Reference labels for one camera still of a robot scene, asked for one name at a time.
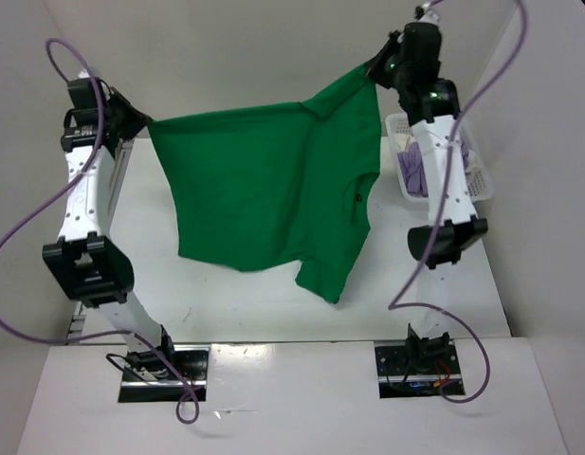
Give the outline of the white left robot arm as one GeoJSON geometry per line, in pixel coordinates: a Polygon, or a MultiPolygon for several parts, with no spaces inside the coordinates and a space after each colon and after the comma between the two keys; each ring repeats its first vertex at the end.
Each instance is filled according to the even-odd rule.
{"type": "Polygon", "coordinates": [[[94,87],[89,78],[69,82],[67,90],[73,106],[61,145],[74,186],[57,241],[43,247],[44,262],[69,299],[122,333],[133,375],[170,379],[178,365],[171,338],[134,294],[132,263],[110,238],[135,138],[150,119],[118,90],[94,87]]]}

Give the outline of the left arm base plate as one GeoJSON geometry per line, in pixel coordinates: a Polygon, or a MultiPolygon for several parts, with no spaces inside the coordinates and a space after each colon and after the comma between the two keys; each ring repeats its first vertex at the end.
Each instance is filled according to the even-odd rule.
{"type": "MultiPolygon", "coordinates": [[[[130,354],[109,353],[105,358],[121,372],[119,403],[176,402],[185,392],[182,382],[159,361],[153,372],[133,360],[130,354]]],[[[174,346],[172,363],[190,383],[199,402],[206,401],[209,360],[208,345],[174,346]]]]}

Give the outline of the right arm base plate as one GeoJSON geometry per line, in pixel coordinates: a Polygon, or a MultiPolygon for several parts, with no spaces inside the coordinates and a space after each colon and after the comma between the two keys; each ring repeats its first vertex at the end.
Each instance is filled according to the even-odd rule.
{"type": "Polygon", "coordinates": [[[443,354],[416,360],[412,365],[402,340],[376,342],[374,353],[380,399],[438,396],[442,385],[447,395],[466,395],[453,341],[443,354]]]}

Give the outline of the green t-shirt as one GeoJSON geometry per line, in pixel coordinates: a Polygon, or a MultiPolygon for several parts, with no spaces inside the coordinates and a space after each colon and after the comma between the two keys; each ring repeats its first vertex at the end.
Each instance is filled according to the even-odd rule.
{"type": "Polygon", "coordinates": [[[178,253],[256,272],[299,262],[299,287],[337,303],[370,231],[380,174],[375,84],[360,65],[312,98],[155,120],[178,253]]]}

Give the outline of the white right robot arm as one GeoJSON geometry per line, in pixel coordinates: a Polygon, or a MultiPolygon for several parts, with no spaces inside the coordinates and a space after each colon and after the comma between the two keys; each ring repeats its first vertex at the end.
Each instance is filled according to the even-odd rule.
{"type": "Polygon", "coordinates": [[[446,331],[451,279],[463,251],[487,232],[468,194],[460,106],[455,84],[440,77],[442,35],[438,26],[412,22],[390,33],[367,63],[367,77],[393,89],[418,144],[426,177],[429,215],[407,239],[418,262],[411,279],[426,314],[414,328],[427,337],[446,331]]]}

